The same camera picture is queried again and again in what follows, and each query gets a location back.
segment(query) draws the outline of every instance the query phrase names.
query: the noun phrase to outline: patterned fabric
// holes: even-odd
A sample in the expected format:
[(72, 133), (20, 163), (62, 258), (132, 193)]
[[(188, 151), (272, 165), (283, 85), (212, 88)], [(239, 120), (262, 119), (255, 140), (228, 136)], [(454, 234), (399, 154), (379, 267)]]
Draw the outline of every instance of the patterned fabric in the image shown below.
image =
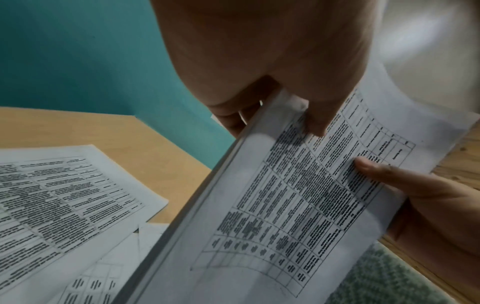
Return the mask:
[(327, 304), (450, 304), (445, 292), (380, 243), (373, 244)]

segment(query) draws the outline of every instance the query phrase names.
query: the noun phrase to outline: teal wall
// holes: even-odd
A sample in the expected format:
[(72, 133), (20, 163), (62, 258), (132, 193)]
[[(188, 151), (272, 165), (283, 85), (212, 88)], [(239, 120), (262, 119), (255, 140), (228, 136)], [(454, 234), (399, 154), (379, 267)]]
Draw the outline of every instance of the teal wall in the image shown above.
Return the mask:
[(148, 0), (0, 0), (0, 106), (136, 115), (212, 168), (233, 137), (184, 87)]

